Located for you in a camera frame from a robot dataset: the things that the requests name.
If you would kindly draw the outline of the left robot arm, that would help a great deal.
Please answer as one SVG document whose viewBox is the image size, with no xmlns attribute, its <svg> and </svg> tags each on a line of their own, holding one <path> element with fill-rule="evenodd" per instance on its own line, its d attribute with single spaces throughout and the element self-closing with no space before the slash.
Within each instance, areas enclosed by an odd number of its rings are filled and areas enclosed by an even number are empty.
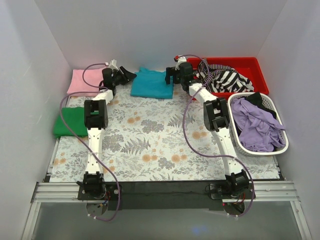
<svg viewBox="0 0 320 240">
<path fill-rule="evenodd" d="M 107 194 L 103 166 L 97 160 L 102 156 L 104 133 L 109 123 L 107 104 L 115 97 L 116 86 L 126 85 L 137 76 L 123 66 L 117 67 L 115 59 L 105 65 L 102 82 L 98 86 L 99 93 L 84 102 L 84 126 L 87 128 L 89 153 L 82 187 L 83 192 L 95 200 L 101 200 Z"/>
</svg>

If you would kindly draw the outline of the teal t-shirt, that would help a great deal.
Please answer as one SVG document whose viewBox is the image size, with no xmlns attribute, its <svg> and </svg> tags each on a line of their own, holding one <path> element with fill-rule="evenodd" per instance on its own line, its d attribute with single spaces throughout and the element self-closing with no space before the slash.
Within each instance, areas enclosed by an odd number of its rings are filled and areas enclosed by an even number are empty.
<svg viewBox="0 0 320 240">
<path fill-rule="evenodd" d="M 172 77 L 169 84 L 166 83 L 166 72 L 149 70 L 141 67 L 135 73 L 130 95 L 132 97 L 143 97 L 153 99 L 172 99 L 174 85 Z"/>
</svg>

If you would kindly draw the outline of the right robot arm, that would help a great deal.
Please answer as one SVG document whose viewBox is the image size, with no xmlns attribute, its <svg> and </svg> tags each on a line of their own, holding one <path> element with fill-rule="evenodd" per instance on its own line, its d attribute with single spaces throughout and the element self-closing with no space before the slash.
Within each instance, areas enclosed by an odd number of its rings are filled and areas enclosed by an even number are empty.
<svg viewBox="0 0 320 240">
<path fill-rule="evenodd" d="M 244 197 L 250 185 L 246 169 L 237 160 L 237 154 L 230 136 L 230 116 L 225 98 L 210 93 L 202 83 L 198 83 L 189 62 L 177 63 L 165 70 L 165 83 L 180 84 L 182 89 L 203 105 L 203 122 L 218 145 L 224 165 L 225 183 L 211 186 L 210 192 L 228 195 L 232 199 Z"/>
</svg>

